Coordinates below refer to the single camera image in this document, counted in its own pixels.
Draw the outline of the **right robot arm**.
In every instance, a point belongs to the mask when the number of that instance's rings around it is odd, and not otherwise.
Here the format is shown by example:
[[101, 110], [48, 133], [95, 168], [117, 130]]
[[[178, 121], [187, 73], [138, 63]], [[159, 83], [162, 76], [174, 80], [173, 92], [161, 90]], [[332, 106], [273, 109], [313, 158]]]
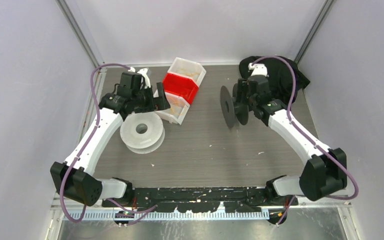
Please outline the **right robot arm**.
[[301, 175], [281, 175], [266, 182], [264, 197], [268, 203], [279, 205], [286, 196], [292, 195], [317, 201], [347, 187], [345, 152], [341, 148], [330, 148], [302, 127], [286, 104], [272, 94], [266, 76], [240, 78], [232, 91], [223, 85], [219, 100], [228, 128], [236, 122], [246, 125], [249, 113], [253, 112], [289, 144], [304, 164]]

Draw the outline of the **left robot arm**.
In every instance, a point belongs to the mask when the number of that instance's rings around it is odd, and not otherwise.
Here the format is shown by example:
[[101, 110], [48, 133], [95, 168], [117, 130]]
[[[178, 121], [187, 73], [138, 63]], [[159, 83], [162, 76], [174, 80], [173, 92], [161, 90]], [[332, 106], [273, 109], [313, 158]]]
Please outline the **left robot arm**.
[[121, 207], [133, 202], [131, 182], [117, 177], [97, 179], [94, 172], [103, 150], [126, 118], [160, 110], [159, 100], [154, 97], [148, 70], [142, 68], [123, 72], [115, 89], [95, 102], [96, 115], [85, 136], [63, 162], [54, 162], [50, 168], [62, 207], [66, 200], [85, 207], [99, 200], [112, 199]]

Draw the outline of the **black perforated spool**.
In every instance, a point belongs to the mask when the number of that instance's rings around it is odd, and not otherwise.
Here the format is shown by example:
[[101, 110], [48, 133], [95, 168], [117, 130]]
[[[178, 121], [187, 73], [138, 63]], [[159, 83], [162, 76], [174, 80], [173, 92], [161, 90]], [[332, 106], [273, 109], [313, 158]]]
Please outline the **black perforated spool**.
[[220, 88], [220, 107], [224, 121], [229, 129], [233, 128], [236, 122], [246, 125], [249, 121], [249, 108], [247, 104], [236, 102], [226, 86]]

